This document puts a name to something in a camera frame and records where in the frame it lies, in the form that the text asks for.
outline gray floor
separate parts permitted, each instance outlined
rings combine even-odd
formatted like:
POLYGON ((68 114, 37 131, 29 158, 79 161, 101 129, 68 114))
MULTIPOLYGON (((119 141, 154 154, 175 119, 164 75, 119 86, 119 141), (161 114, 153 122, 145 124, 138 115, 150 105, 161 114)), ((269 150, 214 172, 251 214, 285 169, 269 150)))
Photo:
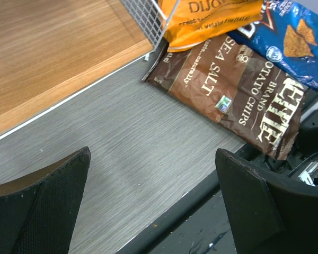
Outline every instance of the gray floor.
POLYGON ((215 169, 239 138, 139 82, 139 60, 0 141, 0 184, 88 146, 70 253, 115 253, 215 169))

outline tortilla chip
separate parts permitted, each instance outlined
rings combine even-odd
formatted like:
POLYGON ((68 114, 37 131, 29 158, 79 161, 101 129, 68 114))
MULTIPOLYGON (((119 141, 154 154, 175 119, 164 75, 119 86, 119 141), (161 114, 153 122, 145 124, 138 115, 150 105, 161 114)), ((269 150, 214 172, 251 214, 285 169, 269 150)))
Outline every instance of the tortilla chip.
POLYGON ((303 19, 301 19, 299 21, 299 24, 298 24, 298 27, 297 27, 297 33, 302 35, 307 43, 310 43, 312 45, 318 46, 318 44, 316 43, 316 41, 314 39, 314 35, 313 35, 312 29, 309 28, 306 25, 306 23, 305 23, 305 21, 303 19))
POLYGON ((292 26, 288 25, 284 38, 284 56, 286 57, 313 57, 311 49, 304 40, 298 35, 292 26))

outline orange chip bag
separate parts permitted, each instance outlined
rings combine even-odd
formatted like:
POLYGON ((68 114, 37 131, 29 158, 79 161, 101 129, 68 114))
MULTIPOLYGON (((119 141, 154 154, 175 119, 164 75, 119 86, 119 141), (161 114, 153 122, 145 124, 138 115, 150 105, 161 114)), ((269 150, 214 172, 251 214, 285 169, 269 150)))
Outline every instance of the orange chip bag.
MULTIPOLYGON (((167 51, 185 51, 209 38, 260 20, 263 1, 180 0, 164 35, 169 42, 167 51)), ((158 0, 166 16, 174 4, 174 0, 158 0)))

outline metal wire rack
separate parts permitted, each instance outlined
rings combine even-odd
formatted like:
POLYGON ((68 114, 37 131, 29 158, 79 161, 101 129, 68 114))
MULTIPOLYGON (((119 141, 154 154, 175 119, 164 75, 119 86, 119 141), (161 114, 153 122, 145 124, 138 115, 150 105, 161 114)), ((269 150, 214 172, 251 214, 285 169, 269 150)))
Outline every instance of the metal wire rack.
POLYGON ((179 5, 176 0, 171 13, 166 16, 156 0, 120 0, 133 19, 137 22, 143 33, 153 45, 153 51, 157 49, 164 37, 166 28, 179 5))

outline blue chip bag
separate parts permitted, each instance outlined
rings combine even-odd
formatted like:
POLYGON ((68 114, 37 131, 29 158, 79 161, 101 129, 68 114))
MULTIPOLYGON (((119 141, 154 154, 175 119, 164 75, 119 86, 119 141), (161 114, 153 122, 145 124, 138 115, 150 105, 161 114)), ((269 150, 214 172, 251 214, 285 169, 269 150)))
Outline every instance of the blue chip bag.
POLYGON ((289 0, 264 0, 263 18, 228 33, 318 92, 318 15, 289 0))

